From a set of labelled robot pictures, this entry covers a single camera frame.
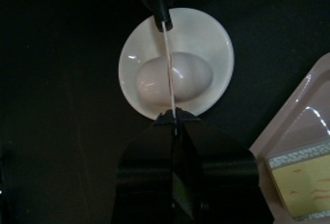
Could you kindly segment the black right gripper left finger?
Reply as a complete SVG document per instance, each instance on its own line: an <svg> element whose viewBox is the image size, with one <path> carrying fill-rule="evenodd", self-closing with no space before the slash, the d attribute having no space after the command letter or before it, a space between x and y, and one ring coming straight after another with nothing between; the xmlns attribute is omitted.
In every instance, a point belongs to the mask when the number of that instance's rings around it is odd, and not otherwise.
<svg viewBox="0 0 330 224"><path fill-rule="evenodd" d="M111 224L172 224L171 134L165 111L128 143L117 164Z"/></svg>

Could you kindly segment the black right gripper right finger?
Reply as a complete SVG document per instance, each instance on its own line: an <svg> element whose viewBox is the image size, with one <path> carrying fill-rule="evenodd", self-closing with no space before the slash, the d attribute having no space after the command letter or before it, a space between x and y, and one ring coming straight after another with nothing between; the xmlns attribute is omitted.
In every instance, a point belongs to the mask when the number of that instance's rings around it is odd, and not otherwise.
<svg viewBox="0 0 330 224"><path fill-rule="evenodd" d="M187 224L274 224L252 152L189 112L175 114L173 199Z"/></svg>

